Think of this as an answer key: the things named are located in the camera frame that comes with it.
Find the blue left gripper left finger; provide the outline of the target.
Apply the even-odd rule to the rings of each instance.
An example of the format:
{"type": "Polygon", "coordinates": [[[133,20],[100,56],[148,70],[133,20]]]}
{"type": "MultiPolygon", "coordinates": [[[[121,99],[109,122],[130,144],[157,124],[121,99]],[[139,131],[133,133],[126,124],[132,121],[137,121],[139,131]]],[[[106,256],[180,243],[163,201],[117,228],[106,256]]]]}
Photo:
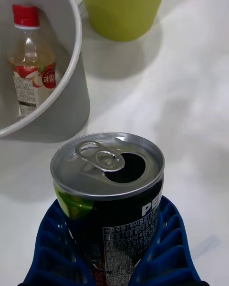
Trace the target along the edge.
{"type": "Polygon", "coordinates": [[[21,286],[94,286],[95,280],[77,254],[57,201],[38,229],[31,267],[21,286]]]}

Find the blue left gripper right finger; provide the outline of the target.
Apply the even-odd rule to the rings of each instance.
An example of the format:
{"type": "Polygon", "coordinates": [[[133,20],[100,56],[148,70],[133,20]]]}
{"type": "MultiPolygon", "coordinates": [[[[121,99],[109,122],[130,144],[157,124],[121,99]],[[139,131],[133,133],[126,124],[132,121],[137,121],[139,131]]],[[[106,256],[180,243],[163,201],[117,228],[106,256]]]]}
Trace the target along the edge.
{"type": "Polygon", "coordinates": [[[193,264],[185,226],[174,204],[162,196],[156,235],[130,280],[131,286],[208,286],[193,264]]]}

